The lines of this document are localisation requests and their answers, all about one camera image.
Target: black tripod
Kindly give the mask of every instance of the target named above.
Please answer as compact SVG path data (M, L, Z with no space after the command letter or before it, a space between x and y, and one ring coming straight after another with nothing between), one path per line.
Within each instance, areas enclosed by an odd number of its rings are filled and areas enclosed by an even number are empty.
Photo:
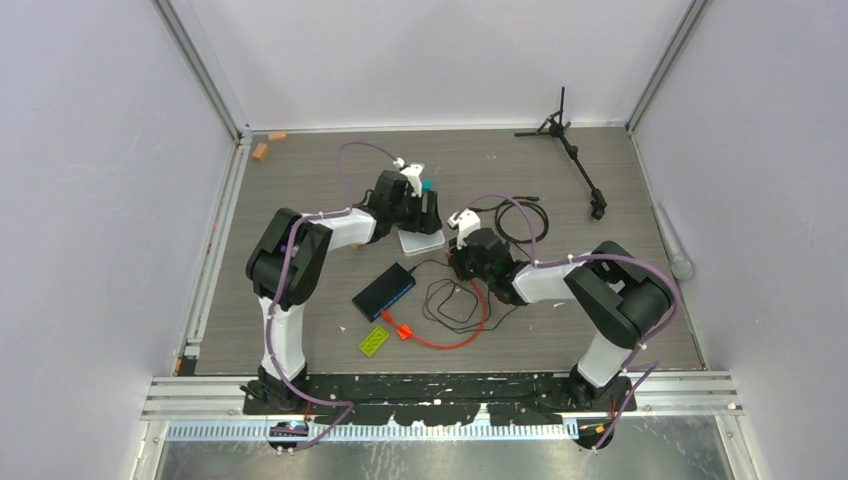
M580 173L583 175L583 178L586 179L586 183L589 184L590 195L592 196L592 200L589 202L592 205L592 218L595 220L600 220L604 218L604 213L606 213L607 201L604 200L604 194L601 193L595 187L595 184L592 183L592 179L589 178L589 174L586 173L586 169L583 168L583 165L580 163L580 160L577 159L577 146L568 143L568 140L565 138L565 130L571 125L571 122L562 124L562 110L563 110L563 102L565 101L565 87L562 87L562 91L559 94L559 110L550 114L548 118L542 122L542 126L539 127L535 132L522 132L516 133L516 137L535 137L541 135L550 135L554 138L558 138L560 142L562 142L562 146L565 147L565 152L568 153L568 156L574 160L574 164L577 165L577 168L580 169Z

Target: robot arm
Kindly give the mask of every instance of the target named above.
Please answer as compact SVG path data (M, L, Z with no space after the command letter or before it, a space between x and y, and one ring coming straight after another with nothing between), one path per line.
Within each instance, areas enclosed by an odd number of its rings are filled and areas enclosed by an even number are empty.
M406 165L401 159L395 165L401 171L384 170L367 201L355 205L348 215L312 220L298 229L279 303L270 315L264 315L265 322L273 322L271 341L286 378L296 378L306 366L303 310L318 285L327 252L375 242L391 232L394 225L425 234L441 229L437 194L422 189L423 166ZM303 216L288 208L278 210L247 262L247 278L253 283L263 312L268 312L277 293L291 229ZM262 359L260 376L263 375L278 377L268 352Z
M572 369L569 384L578 404L591 404L603 396L642 337L671 308L672 293L651 273L624 262L534 266L516 261L509 244L491 228L480 228L476 217L465 210L448 221L458 230L450 241L449 259L457 277L484 280L501 302L510 305L577 299L598 332ZM631 257L610 241L591 253Z

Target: red cable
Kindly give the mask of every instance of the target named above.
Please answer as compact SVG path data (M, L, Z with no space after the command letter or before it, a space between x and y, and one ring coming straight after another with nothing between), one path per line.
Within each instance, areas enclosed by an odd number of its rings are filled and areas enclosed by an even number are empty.
M486 325L486 319L489 318L489 305L488 303L486 303L486 297L483 295L483 292L480 290L480 287L478 287L477 284L474 283L474 280L471 280L471 287L474 288L474 293L477 295L477 298L480 300L480 303L483 304L483 319L480 320L480 326L477 327L477 330L472 333L470 337L454 345L439 345L436 343L430 343L422 338L416 337L415 334L411 331L409 333L409 338L419 345L423 345L434 350L455 350L473 342L474 339L480 336L480 333L483 332L483 327ZM382 315L386 322L388 322L389 325L394 327L395 330L399 331L401 329L401 327L397 323L395 323L394 318L392 318L392 315L389 312L387 312L386 310L381 310L380 315Z

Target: small wooden block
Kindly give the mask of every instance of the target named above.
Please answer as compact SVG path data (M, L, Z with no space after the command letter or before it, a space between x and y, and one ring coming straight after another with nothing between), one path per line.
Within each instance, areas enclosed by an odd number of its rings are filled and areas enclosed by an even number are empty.
M269 142L281 142L286 139L286 132L280 130L279 132L271 132L268 134Z
M251 155L251 157L253 157L253 159L256 160L257 162L262 163L262 162L265 161L265 158L268 157L269 151L270 150L268 149L268 145L265 145L264 143L260 143L259 145L256 146L256 149L253 150L253 155Z

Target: orange clip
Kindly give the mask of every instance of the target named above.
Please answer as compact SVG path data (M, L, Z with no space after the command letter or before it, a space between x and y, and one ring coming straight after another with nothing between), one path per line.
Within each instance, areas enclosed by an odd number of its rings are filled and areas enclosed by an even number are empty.
M403 325L398 328L398 336L401 340L406 341L412 336L412 329L409 328L409 325Z

